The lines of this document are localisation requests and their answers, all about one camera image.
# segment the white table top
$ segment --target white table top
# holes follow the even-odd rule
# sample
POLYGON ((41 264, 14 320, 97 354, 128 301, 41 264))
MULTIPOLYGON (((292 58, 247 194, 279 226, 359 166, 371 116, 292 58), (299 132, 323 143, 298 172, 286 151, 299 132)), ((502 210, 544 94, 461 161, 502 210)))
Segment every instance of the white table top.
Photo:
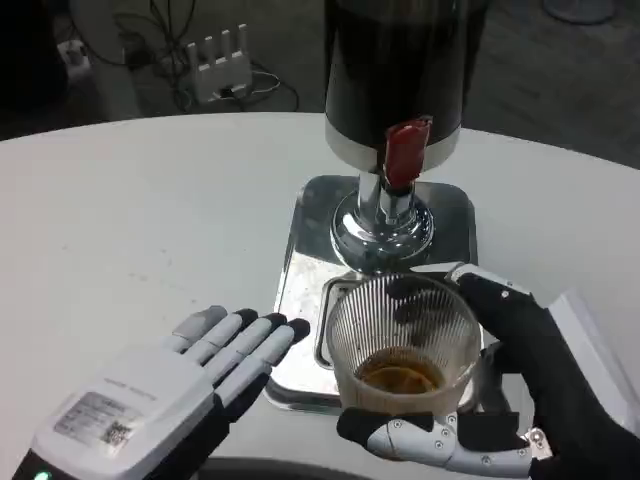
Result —
MULTIPOLYGON (((0 143, 0 478, 39 421, 124 345, 212 303, 271 311, 297 192, 316 175, 356 174, 323 122, 185 116, 0 143)), ((577 286, 640 387, 639 171, 465 130, 424 177, 474 202, 483 267, 542 303, 577 286)), ((468 478, 378 460, 334 432, 333 417, 260 399, 216 454, 468 478)))

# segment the chrome spigot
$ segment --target chrome spigot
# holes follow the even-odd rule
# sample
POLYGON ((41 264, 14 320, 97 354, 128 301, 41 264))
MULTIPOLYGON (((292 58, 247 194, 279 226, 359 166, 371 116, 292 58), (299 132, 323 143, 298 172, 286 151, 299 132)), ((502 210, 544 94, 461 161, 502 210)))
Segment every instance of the chrome spigot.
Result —
POLYGON ((387 132, 385 163, 360 174, 358 191, 338 205, 331 240, 340 259, 365 274, 404 270, 433 239, 433 216, 414 195, 431 119, 419 118, 387 132))

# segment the tea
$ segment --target tea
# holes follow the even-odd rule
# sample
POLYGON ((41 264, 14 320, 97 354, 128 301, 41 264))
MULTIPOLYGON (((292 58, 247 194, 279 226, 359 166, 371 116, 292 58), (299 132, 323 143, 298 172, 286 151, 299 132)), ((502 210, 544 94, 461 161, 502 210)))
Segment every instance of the tea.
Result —
POLYGON ((356 377, 367 385, 394 394, 421 394, 444 385, 440 370, 411 348, 385 348, 367 358, 356 377))

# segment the white robotic hand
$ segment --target white robotic hand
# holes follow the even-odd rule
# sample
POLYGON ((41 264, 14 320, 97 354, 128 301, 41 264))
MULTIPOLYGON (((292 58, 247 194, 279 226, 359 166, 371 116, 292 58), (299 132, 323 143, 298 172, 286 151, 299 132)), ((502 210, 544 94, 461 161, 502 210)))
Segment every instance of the white robotic hand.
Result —
MULTIPOLYGON (((351 408, 338 421, 341 437, 383 458, 488 477, 640 478, 637 396, 575 294, 542 308, 526 289, 475 265, 432 265, 420 275, 456 288, 499 340, 483 351, 494 373, 480 387, 484 410, 434 418, 351 408), (535 404, 522 438, 518 413, 496 394, 503 373, 520 373, 535 404)), ((387 294, 409 298, 424 288, 416 278, 401 277, 387 294)), ((404 303, 398 318, 415 318, 411 308, 404 303)))
POLYGON ((214 306, 159 346, 129 348, 38 429, 14 480, 187 480, 254 403, 272 367, 309 334, 214 306))

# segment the drip tray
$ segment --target drip tray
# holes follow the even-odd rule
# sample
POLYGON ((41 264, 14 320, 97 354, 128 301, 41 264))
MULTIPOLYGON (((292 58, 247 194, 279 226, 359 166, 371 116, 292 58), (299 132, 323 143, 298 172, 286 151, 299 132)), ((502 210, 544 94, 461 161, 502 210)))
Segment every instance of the drip tray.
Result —
MULTIPOLYGON (((316 177, 298 195, 274 310, 308 320, 312 333, 291 349, 265 389, 267 398, 280 407, 340 411, 325 325, 336 302, 365 277, 339 260, 329 232, 336 207, 357 183, 355 177, 316 177)), ((416 195, 429 207, 435 225, 433 242, 416 265, 477 263, 474 212, 466 194, 452 185, 417 183, 416 195)), ((474 403, 474 392, 470 383, 461 407, 474 403)))

